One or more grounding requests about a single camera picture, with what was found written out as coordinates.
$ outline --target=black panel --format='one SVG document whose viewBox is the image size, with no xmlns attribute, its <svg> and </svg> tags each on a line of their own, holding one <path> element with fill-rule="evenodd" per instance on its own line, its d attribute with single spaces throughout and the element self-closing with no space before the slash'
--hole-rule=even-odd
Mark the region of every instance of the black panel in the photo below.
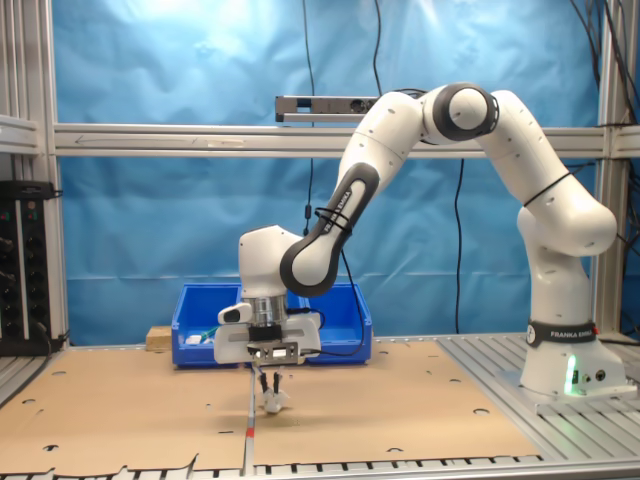
<svg viewBox="0 0 640 480">
<path fill-rule="evenodd" d="M 49 275 L 42 199 L 19 201 L 18 214 L 22 223 L 22 244 L 18 242 L 18 223 L 15 200 L 0 199 L 0 238 L 10 240 L 10 252 L 0 252 L 0 356 L 46 355 L 51 342 L 52 351 L 62 348 L 62 338 L 51 338 L 51 307 L 49 302 Z M 22 292 L 20 256 L 24 259 L 26 291 Z M 15 281 L 7 278 L 13 276 Z M 22 297 L 26 298 L 29 340 L 23 328 Z"/>
<path fill-rule="evenodd" d="M 0 200 L 0 326 L 2 340 L 20 341 L 24 338 L 22 325 L 22 291 L 20 289 L 20 246 L 16 202 Z"/>
</svg>

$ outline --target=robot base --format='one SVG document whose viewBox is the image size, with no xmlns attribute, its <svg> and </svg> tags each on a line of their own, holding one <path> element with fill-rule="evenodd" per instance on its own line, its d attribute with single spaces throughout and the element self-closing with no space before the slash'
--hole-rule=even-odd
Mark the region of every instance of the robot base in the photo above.
<svg viewBox="0 0 640 480">
<path fill-rule="evenodd" d="M 498 381 L 535 413 L 549 404 L 637 398 L 622 360 L 599 340 L 529 348 L 522 372 L 502 372 Z"/>
<path fill-rule="evenodd" d="M 520 377 L 522 372 L 498 372 L 498 383 L 524 408 L 536 415 L 544 415 L 545 408 L 551 405 L 580 405 L 594 401 L 605 400 L 636 400 L 638 390 L 635 385 L 627 384 L 619 387 L 604 389 L 608 391 L 592 392 L 589 395 L 542 395 L 522 386 Z"/>
</svg>

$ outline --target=metal table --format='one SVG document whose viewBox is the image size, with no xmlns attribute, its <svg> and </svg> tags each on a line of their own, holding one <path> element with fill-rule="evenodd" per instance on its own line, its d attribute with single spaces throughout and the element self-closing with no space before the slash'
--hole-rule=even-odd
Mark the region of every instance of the metal table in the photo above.
<svg viewBox="0 0 640 480">
<path fill-rule="evenodd" d="M 112 478 L 101 477 L 100 480 L 208 480 L 240 476 L 265 476 L 271 479 L 366 477 L 371 480 L 390 477 L 640 478 L 640 400 L 609 400 L 571 407 L 550 406 L 541 414 L 534 414 L 516 401 L 510 390 L 498 380 L 501 372 L 522 368 L 527 348 L 523 334 L 379 337 L 375 341 L 437 342 L 538 447 L 540 456 L 255 466 L 253 439 L 247 438 L 242 470 L 194 471 L 192 466 L 168 471 L 136 472 L 125 469 Z M 141 349 L 144 346 L 97 348 Z M 636 350 L 619 345 L 609 345 L 609 348 L 624 360 L 628 375 L 640 383 L 640 348 Z M 42 357 L 0 359 L 0 402 L 29 378 L 43 360 Z M 254 409 L 252 391 L 249 426 L 255 420 Z M 54 476 L 55 472 L 49 472 L 46 475 L 6 476 L 0 480 L 49 480 Z"/>
</svg>

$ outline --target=cardboard sheet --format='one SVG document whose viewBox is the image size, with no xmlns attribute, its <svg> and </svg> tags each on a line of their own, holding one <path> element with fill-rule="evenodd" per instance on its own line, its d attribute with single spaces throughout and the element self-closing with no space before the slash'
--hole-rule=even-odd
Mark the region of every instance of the cardboard sheet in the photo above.
<svg viewBox="0 0 640 480">
<path fill-rule="evenodd" d="M 184 468 L 196 455 L 195 469 L 242 468 L 250 382 L 245 369 L 175 370 L 170 353 L 67 352 L 0 409 L 0 474 Z"/>
<path fill-rule="evenodd" d="M 256 465 L 538 454 L 433 342 L 376 344 L 367 366 L 289 368 L 281 388 L 287 408 L 256 412 Z"/>
</svg>

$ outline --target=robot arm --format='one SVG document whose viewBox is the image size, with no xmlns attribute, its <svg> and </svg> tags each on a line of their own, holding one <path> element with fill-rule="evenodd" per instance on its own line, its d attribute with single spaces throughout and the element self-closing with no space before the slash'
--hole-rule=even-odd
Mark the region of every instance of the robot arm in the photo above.
<svg viewBox="0 0 640 480">
<path fill-rule="evenodd" d="M 570 175 L 524 104 L 511 92 L 489 95 L 461 83 L 418 100 L 388 93 L 376 102 L 347 145 L 326 209 L 309 235 L 284 254 L 284 285 L 304 297 L 328 291 L 351 230 L 413 146 L 419 140 L 443 145 L 472 139 L 540 224 L 538 235 L 545 247 L 580 257 L 597 255 L 611 245 L 615 217 Z"/>
<path fill-rule="evenodd" d="M 490 95 L 466 83 L 440 87 L 417 100 L 401 93 L 383 95 L 349 141 L 336 188 L 327 207 L 318 209 L 312 231 L 302 238 L 271 226 L 240 238 L 243 303 L 220 312 L 220 323 L 229 325 L 216 332 L 216 360 L 283 365 L 317 354 L 319 323 L 308 315 L 289 315 L 287 290 L 314 297 L 331 288 L 340 252 L 364 209 L 395 177 L 418 141 L 443 145 L 467 140 L 480 144 L 523 205 L 518 227 L 531 269 L 532 348 L 521 383 L 550 396 L 571 394 L 574 386 L 578 392 L 622 391 L 624 368 L 595 337 L 589 282 L 579 259 L 611 245 L 615 217 L 570 174 L 513 93 Z M 537 343 L 531 335 L 534 325 L 544 333 L 537 335 Z M 569 373 L 573 384 L 567 390 Z M 598 383 L 589 384 L 592 378 Z M 284 394 L 263 391 L 266 404 L 271 401 L 278 411 Z"/>
</svg>

